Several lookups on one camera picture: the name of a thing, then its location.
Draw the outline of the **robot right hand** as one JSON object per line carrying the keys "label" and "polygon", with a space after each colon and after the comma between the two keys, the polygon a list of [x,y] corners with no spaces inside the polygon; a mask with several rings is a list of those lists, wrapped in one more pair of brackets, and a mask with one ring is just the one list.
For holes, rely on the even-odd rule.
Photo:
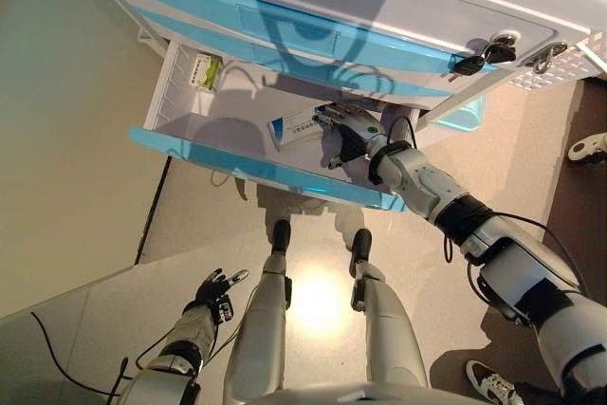
{"label": "robot right hand", "polygon": [[327,163],[330,170],[360,156],[373,157],[388,143],[383,125],[367,110],[353,104],[331,102],[321,105],[314,119],[340,135],[340,148]]}

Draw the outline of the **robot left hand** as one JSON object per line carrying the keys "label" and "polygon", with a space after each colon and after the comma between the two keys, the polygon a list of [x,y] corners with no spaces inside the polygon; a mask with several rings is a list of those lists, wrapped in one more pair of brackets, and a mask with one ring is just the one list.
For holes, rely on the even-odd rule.
{"label": "robot left hand", "polygon": [[247,269],[241,269],[231,276],[225,275],[222,268],[215,269],[197,289],[195,300],[207,306],[216,304],[232,287],[246,280],[248,275]]}

